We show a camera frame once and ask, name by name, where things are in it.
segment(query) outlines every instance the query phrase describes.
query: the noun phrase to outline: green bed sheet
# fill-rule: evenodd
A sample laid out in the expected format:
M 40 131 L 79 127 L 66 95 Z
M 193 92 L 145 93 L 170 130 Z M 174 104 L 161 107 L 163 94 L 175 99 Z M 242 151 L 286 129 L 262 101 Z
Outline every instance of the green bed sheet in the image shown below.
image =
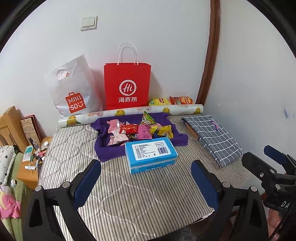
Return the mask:
M 3 224 L 14 237 L 16 241 L 23 241 L 22 238 L 22 222 L 25 218 L 27 206 L 33 194 L 33 191 L 28 188 L 21 180 L 17 179 L 17 172 L 22 162 L 23 153 L 18 153 L 15 157 L 15 161 L 12 166 L 12 171 L 9 174 L 7 185 L 11 188 L 12 194 L 16 200 L 21 202 L 21 217 L 20 218 L 4 218 L 2 219 Z M 15 188 L 10 184 L 10 181 L 14 179 L 17 182 Z

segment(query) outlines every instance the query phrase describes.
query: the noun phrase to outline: light switch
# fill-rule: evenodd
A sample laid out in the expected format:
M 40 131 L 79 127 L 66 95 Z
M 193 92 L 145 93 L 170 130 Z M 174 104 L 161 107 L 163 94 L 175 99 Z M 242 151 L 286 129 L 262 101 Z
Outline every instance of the light switch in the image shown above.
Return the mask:
M 97 16 L 82 18 L 81 24 L 80 24 L 80 30 L 85 31 L 85 30 L 96 29 L 96 22 L 97 22 Z

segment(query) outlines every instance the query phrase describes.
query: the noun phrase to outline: purple star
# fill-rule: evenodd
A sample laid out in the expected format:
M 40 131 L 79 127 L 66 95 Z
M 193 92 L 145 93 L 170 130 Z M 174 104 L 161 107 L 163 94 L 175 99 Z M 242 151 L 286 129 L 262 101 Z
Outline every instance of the purple star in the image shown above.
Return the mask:
M 210 120 L 210 122 L 215 126 L 216 131 L 220 129 L 220 126 L 217 124 L 217 122 Z

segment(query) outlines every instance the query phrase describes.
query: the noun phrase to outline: wooden nightstand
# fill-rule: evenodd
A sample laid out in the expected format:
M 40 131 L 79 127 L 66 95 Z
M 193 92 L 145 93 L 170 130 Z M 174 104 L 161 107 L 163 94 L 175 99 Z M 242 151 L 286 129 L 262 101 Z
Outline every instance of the wooden nightstand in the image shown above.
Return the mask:
M 45 137 L 41 141 L 41 143 L 43 143 L 45 141 L 48 141 L 50 143 L 51 140 L 52 140 L 52 137 Z M 24 184 L 26 184 L 29 188 L 34 190 L 35 187 L 37 187 L 37 185 L 38 185 L 38 171 L 37 171 L 37 168 L 32 171 L 25 169 L 25 166 L 29 165 L 29 163 L 30 163 L 30 165 L 33 165 L 33 166 L 36 165 L 35 158 L 33 159 L 33 163 L 29 162 L 29 161 L 24 161 L 20 164 L 20 167 L 19 167 L 18 173 L 17 173 L 17 179 L 23 181 Z

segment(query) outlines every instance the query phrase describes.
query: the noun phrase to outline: white wall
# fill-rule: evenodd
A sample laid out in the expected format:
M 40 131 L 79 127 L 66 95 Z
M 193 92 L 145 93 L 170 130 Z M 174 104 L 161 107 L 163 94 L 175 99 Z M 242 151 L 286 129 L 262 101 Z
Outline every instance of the white wall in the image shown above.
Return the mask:
M 196 98 L 207 49 L 209 0 L 47 0 L 14 32 L 0 53 L 0 113 L 15 105 L 35 114 L 47 136 L 59 113 L 43 75 L 85 54 L 103 90 L 103 67 L 131 42 L 139 61 L 152 65 L 150 97 Z M 80 19 L 98 16 L 96 30 L 80 31 Z M 123 60 L 133 61 L 131 50 Z
M 283 113 L 296 104 L 295 77 L 296 59 L 270 21 L 246 0 L 221 0 L 219 48 L 205 113 L 244 152 L 251 151 L 280 172 L 281 166 L 263 148 L 271 145 L 296 158 L 296 119 Z M 244 187 L 260 184 L 253 176 Z

